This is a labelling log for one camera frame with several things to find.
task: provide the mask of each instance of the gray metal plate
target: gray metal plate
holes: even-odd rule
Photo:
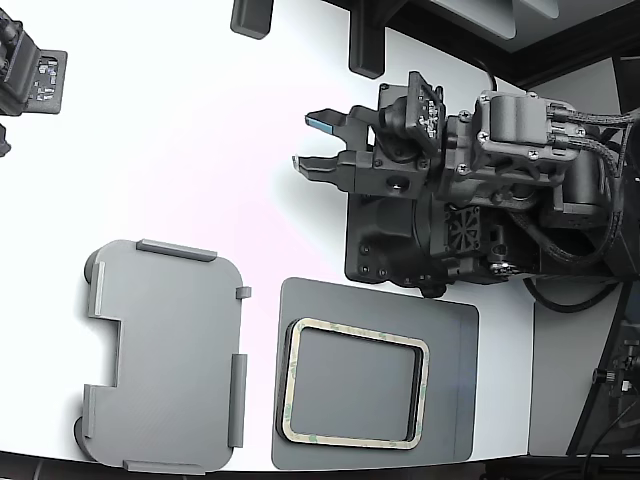
[[[85,277],[89,316],[117,321],[119,340],[116,385],[85,385],[79,446],[130,471],[222,468],[242,445],[238,270],[214,252],[121,240],[89,258]]]
[[[429,346],[422,437],[410,450],[294,443],[280,434],[287,330],[311,317],[420,339]],[[291,424],[357,438],[406,435],[414,355],[393,345],[313,332],[302,336]],[[281,470],[393,468],[464,461],[473,448],[478,311],[462,305],[293,278],[284,282],[272,460]]]

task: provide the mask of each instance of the black bracket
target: black bracket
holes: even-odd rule
[[[262,40],[271,31],[273,0],[234,0],[231,30]]]
[[[263,39],[271,30],[274,0],[234,0],[231,30]],[[349,5],[349,69],[367,78],[384,73],[385,32],[391,18],[409,0],[353,0]]]
[[[385,26],[408,0],[354,0],[349,33],[349,69],[367,78],[384,73]]]

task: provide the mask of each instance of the black knob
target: black knob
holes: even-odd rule
[[[591,383],[601,385],[603,383],[614,383],[616,381],[616,372],[605,370],[604,368],[596,368],[591,377]]]

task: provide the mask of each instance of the gray panel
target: gray panel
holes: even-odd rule
[[[512,0],[431,0],[504,39],[516,35]]]
[[[430,350],[429,380],[422,438],[415,448],[401,451],[307,445],[293,443],[280,436],[275,425],[278,425],[282,415],[285,378],[282,373],[287,369],[286,332],[293,322],[305,317],[388,332],[426,342]],[[322,353],[320,343],[320,337],[318,337],[311,339],[311,343],[308,344],[310,348],[317,349],[315,353],[312,352],[314,356]],[[325,348],[324,358],[326,362],[333,362],[333,356],[340,356],[348,361],[357,359],[358,355],[370,356],[373,359],[373,351],[366,350],[367,347],[364,344],[358,346],[354,344],[344,349]],[[287,280],[282,288],[278,337],[278,389],[272,444],[274,465],[282,470],[336,470],[421,466],[468,459],[473,446],[477,351],[478,311],[473,306],[311,280]],[[403,364],[408,366],[410,362],[410,357],[400,352],[381,352],[380,350],[376,352],[378,352],[376,355],[382,354],[381,359],[375,359],[376,364],[386,358],[392,360],[394,366],[386,368],[380,364],[381,372],[373,372],[377,375],[376,378],[379,378],[381,385],[373,385],[375,379],[372,382],[369,378],[367,389],[372,394],[383,391],[382,384],[386,382],[385,372],[397,374],[401,368],[405,368]],[[308,371],[314,368],[314,365],[318,366],[318,362],[303,365],[302,368]],[[366,369],[363,369],[362,365],[359,370],[366,374]],[[321,365],[317,371],[310,372],[313,375],[309,375],[309,379],[318,378],[317,375],[322,372],[328,372],[327,365]],[[388,415],[390,404],[383,405],[383,399],[354,395],[350,380],[341,375],[333,376],[331,382],[336,395],[342,392],[348,393],[340,396],[342,403],[337,401],[335,403],[342,405],[342,409],[333,411],[333,415],[337,418],[331,419],[332,429],[340,428],[342,432],[350,433],[368,432],[373,435],[399,433],[397,421],[400,417],[407,418],[406,410],[394,412],[393,421],[383,424],[384,431],[374,426],[363,425],[363,423],[378,422],[378,417]],[[387,402],[391,402],[391,399],[394,402],[399,400],[398,403],[404,405],[402,391],[407,385],[406,377],[393,379],[392,382],[394,382],[394,390],[398,389],[399,396],[388,396]],[[305,398],[303,401],[308,404],[305,408],[308,411],[313,406],[313,399]],[[358,409],[368,412],[369,415],[358,412],[352,416],[352,412]],[[315,422],[313,426],[318,427],[317,419],[311,417],[303,421]]]
[[[564,100],[583,112],[620,113],[618,87],[611,59],[538,85],[535,91],[541,97]]]
[[[560,14],[558,0],[522,0],[522,2],[547,18],[555,19]]]
[[[442,13],[442,8],[438,7],[432,0],[414,0],[427,10]],[[495,8],[492,0],[473,0],[478,4]],[[618,7],[631,3],[633,0],[562,0],[559,2],[559,13],[557,18],[549,18],[555,13],[551,4],[544,5],[548,0],[514,0],[513,15],[515,17],[516,34],[512,39],[505,39],[498,36],[499,33],[491,32],[490,29],[480,27],[473,19],[463,18],[455,14],[445,15],[448,20],[467,28],[476,35],[487,39],[508,52],[515,52],[524,47],[532,45],[540,40],[562,32],[568,28],[590,20],[603,13],[615,10]]]
[[[539,281],[540,292],[558,303],[578,303],[602,287]],[[563,456],[580,418],[598,366],[620,289],[585,312],[562,314],[536,304],[534,310],[531,455]]]
[[[413,349],[312,329],[301,338],[291,414],[296,432],[394,441],[407,437]],[[384,415],[372,422],[371,412]]]
[[[117,321],[119,346],[116,384],[85,385],[79,446],[129,471],[222,468],[242,445],[238,270],[213,252],[121,240],[95,252],[85,276],[89,316]]]

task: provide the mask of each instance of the black cable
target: black cable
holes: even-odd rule
[[[611,140],[609,140],[608,142],[604,142],[604,146],[607,147],[609,150],[616,152],[618,155],[620,155],[620,152],[622,151],[622,145],[620,145],[618,142],[613,142]]]
[[[551,110],[551,113],[554,116],[566,118],[566,120],[570,122],[602,125],[606,127],[626,127],[640,120],[640,111],[637,110],[624,115],[596,115],[593,113],[555,108]]]
[[[596,448],[598,448],[598,445],[600,445],[600,442],[604,439],[604,437],[607,436],[607,434],[613,429],[613,427],[615,427],[618,422],[620,420],[622,420],[624,418],[624,416],[629,413],[631,411],[631,409],[633,407],[636,406],[636,403],[638,403],[638,390],[636,389],[636,387],[633,387],[633,391],[635,392],[635,400],[631,403],[631,405],[629,405],[627,408],[625,408],[622,413],[620,415],[618,415],[616,417],[616,419],[611,422],[607,428],[605,428],[602,433],[600,435],[598,435],[598,438],[596,438],[595,442],[593,442],[593,445],[591,445],[591,448],[589,449],[589,451],[587,452],[587,455],[584,457],[584,463],[582,464],[582,478],[583,480],[589,480],[589,463],[591,462],[591,457],[593,455],[593,452],[596,451]]]
[[[616,136],[620,131],[618,128],[605,128],[600,134],[600,143],[606,144],[609,140]]]
[[[491,80],[491,90],[493,90],[494,92],[497,92],[498,91],[498,80],[496,79],[496,76],[491,72],[491,70],[489,69],[487,64],[484,63],[482,60],[480,60],[479,58],[476,58],[476,57],[474,57],[473,59],[475,60],[475,62],[478,65],[480,65],[480,67],[489,76],[489,80]]]
[[[527,287],[527,290],[529,290],[531,296],[535,298],[536,301],[540,303],[540,305],[544,305],[549,310],[553,310],[554,312],[558,313],[578,313],[588,310],[591,307],[602,302],[605,298],[611,295],[611,293],[617,288],[618,285],[615,283],[611,285],[605,285],[605,287],[600,292],[591,297],[589,300],[585,300],[581,303],[576,303],[575,305],[563,305],[560,303],[552,302],[544,295],[542,295],[542,293],[540,293],[540,290],[536,288],[533,280],[531,280],[530,278],[525,278],[524,286]]]

